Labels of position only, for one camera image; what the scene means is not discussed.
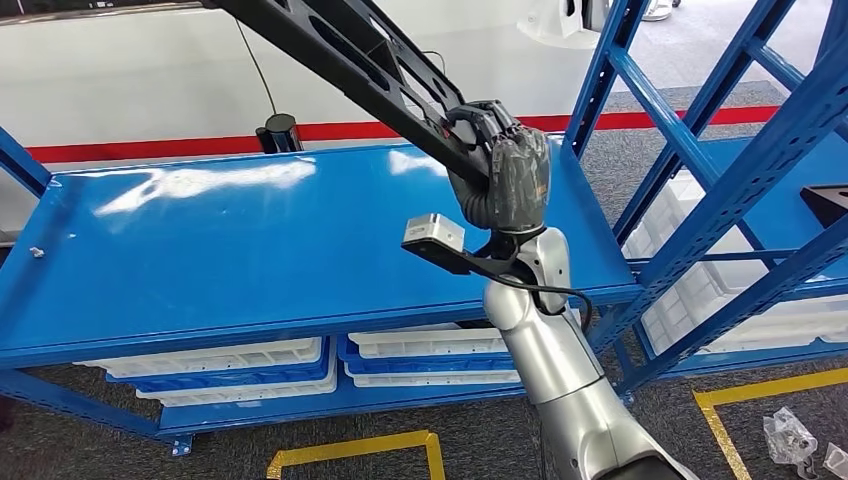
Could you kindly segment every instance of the blue storage bin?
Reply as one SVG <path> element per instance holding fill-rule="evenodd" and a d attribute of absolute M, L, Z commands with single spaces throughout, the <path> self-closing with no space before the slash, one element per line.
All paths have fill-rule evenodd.
<path fill-rule="evenodd" d="M 329 337 L 321 339 L 321 356 L 318 360 L 311 363 L 169 375 L 147 375 L 143 377 L 115 378 L 106 374 L 106 381 L 128 383 L 140 392 L 165 392 L 192 388 L 232 387 L 238 385 L 321 380 L 327 376 L 330 343 Z"/>
<path fill-rule="evenodd" d="M 336 337 L 339 358 L 354 375 L 410 372 L 515 370 L 509 352 L 428 355 L 422 357 L 362 358 L 347 335 Z"/>

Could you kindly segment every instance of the blue metal shelving unit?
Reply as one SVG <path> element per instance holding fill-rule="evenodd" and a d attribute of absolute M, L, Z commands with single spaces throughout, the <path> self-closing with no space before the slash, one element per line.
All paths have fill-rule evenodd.
<path fill-rule="evenodd" d="M 639 298 L 606 310 L 600 324 L 590 332 L 597 350 L 616 346 L 626 372 L 618 385 L 621 393 L 675 372 L 707 373 L 764 364 L 760 357 L 775 363 L 848 350 L 848 345 L 821 348 L 814 344 L 803 352 L 775 349 L 692 357 L 746 318 L 779 301 L 848 292 L 848 265 L 844 260 L 838 262 L 848 250 L 848 217 L 823 230 L 799 197 L 803 185 L 848 180 L 844 162 L 839 161 L 848 154 L 848 146 L 829 137 L 836 131 L 834 135 L 846 138 L 846 3 L 834 0 L 816 65 L 805 78 L 766 45 L 793 2 L 758 1 L 682 119 L 627 53 L 644 2 L 620 0 L 613 5 L 566 131 L 572 148 L 562 150 L 562 161 L 579 162 L 612 84 L 620 76 L 668 143 L 615 225 L 619 244 L 681 166 L 688 168 L 707 191 L 659 252 L 639 265 L 637 280 L 644 287 Z M 699 142 L 697 136 L 752 61 L 763 65 L 792 94 L 753 139 Z M 758 248 L 755 257 L 768 260 L 769 273 L 668 350 L 654 355 L 640 331 L 642 314 L 734 225 L 744 227 L 742 231 Z M 783 260 L 776 263 L 775 258 Z M 826 280 L 808 282 L 823 270 Z M 631 364 L 626 349 L 617 344 L 634 326 L 647 357 L 639 367 Z"/>
<path fill-rule="evenodd" d="M 798 196 L 802 185 L 848 182 L 848 167 L 834 161 L 848 153 L 837 137 L 846 138 L 848 113 L 846 3 L 834 0 L 804 78 L 766 45 L 792 2 L 760 0 L 682 119 L 627 53 L 647 1 L 612 6 L 572 122 L 551 140 L 560 161 L 547 220 L 568 237 L 574 286 L 603 307 L 590 341 L 598 351 L 615 347 L 622 394 L 661 377 L 848 351 L 816 341 L 693 356 L 776 302 L 848 293 L 840 260 L 848 217 L 823 230 Z M 698 141 L 752 61 L 792 95 L 752 139 Z M 610 230 L 579 160 L 616 76 L 668 145 Z M 174 454 L 190 451 L 194 433 L 221 428 L 523 394 L 514 385 L 359 389 L 341 375 L 329 395 L 165 408 L 152 422 L 31 377 L 16 369 L 477 319 L 483 280 L 398 248 L 408 218 L 461 218 L 444 168 L 409 145 L 53 175 L 0 130 L 0 162 L 40 197 L 0 270 L 0 394 L 169 444 Z M 620 243 L 681 166 L 707 195 L 655 257 L 628 264 Z M 758 250 L 705 256 L 736 224 Z M 468 229 L 469 246 L 485 240 Z M 646 361 L 632 364 L 620 336 L 635 327 L 643 338 L 642 314 L 688 268 L 742 258 L 767 261 L 769 273 L 662 354 L 643 341 Z"/>

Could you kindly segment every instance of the black post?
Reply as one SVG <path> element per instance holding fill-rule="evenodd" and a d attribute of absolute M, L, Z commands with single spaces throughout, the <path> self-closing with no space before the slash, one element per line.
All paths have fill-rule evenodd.
<path fill-rule="evenodd" d="M 256 136 L 265 153 L 303 151 L 303 145 L 297 136 L 295 119 L 286 113 L 271 115 L 264 127 L 256 129 Z"/>

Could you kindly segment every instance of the plastic bag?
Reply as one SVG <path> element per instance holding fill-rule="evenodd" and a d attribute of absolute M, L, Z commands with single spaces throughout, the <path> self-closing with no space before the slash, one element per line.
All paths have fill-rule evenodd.
<path fill-rule="evenodd" d="M 763 417 L 769 456 L 781 465 L 800 464 L 818 448 L 818 441 L 788 408 Z"/>
<path fill-rule="evenodd" d="M 842 480 L 848 480 L 848 453 L 832 443 L 827 444 L 824 468 Z"/>

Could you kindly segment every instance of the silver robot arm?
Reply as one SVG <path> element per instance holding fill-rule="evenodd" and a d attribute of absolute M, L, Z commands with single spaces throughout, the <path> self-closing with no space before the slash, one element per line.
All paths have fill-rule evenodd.
<path fill-rule="evenodd" d="M 518 259 L 533 270 L 539 285 L 570 286 L 568 247 L 558 229 L 548 228 L 522 245 Z M 539 300 L 548 312 L 562 310 L 566 302 L 550 293 Z M 545 315 L 531 292 L 495 281 L 486 287 L 483 306 L 539 412 L 562 478 L 697 478 L 627 411 L 571 310 Z"/>

